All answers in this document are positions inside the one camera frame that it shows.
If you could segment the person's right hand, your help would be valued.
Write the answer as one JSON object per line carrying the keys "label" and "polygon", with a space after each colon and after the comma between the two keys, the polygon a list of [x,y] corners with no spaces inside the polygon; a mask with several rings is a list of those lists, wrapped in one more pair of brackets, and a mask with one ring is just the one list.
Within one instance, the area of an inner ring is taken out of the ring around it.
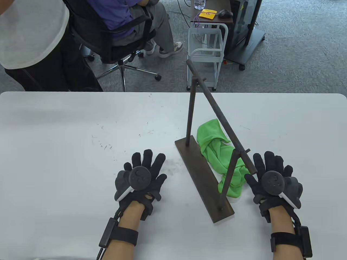
{"label": "person's right hand", "polygon": [[259,205],[261,215],[270,223],[270,209],[282,206],[294,221],[294,225],[300,226],[294,210],[301,208],[303,186],[292,176],[293,168],[290,165],[284,166],[283,158],[271,151],[266,151],[264,157],[255,153],[253,161],[258,171],[257,179],[246,174],[245,180],[254,194],[253,202]]}

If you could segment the person's left hand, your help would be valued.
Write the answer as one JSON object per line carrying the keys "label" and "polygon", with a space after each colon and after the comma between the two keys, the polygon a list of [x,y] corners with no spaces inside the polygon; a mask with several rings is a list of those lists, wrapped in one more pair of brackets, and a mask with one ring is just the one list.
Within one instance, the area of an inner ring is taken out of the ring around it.
{"label": "person's left hand", "polygon": [[153,212],[153,201],[161,200],[160,190],[167,178],[160,174],[166,160],[163,153],[159,153],[152,161],[153,152],[147,149],[141,155],[136,152],[132,155],[131,162],[124,164],[124,169],[119,171],[115,179],[116,193],[114,200],[119,203],[114,218],[120,219],[131,202],[144,205],[140,220],[144,221]]}

